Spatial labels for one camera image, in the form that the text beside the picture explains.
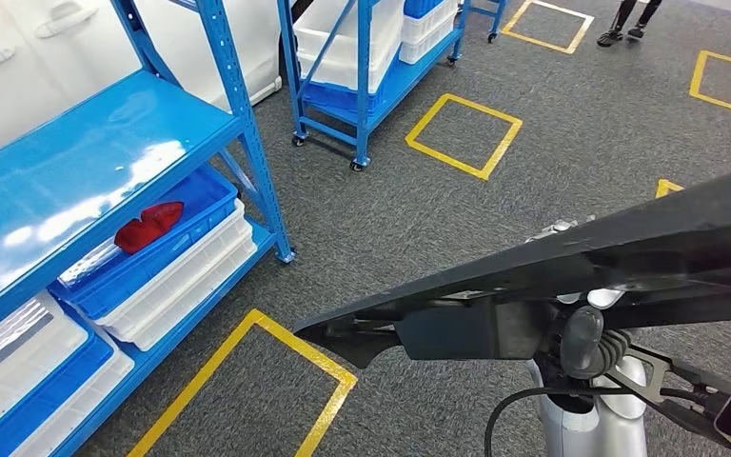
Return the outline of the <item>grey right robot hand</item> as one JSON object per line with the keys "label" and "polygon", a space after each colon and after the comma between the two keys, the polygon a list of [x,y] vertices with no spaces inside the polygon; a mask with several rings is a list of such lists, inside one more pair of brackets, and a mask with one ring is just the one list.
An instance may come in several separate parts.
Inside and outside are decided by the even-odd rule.
{"label": "grey right robot hand", "polygon": [[547,300],[555,322],[534,357],[526,363],[541,387],[597,387],[599,378],[617,368],[632,344],[627,330],[605,326],[597,302],[616,302],[622,294],[611,289],[571,292]]}

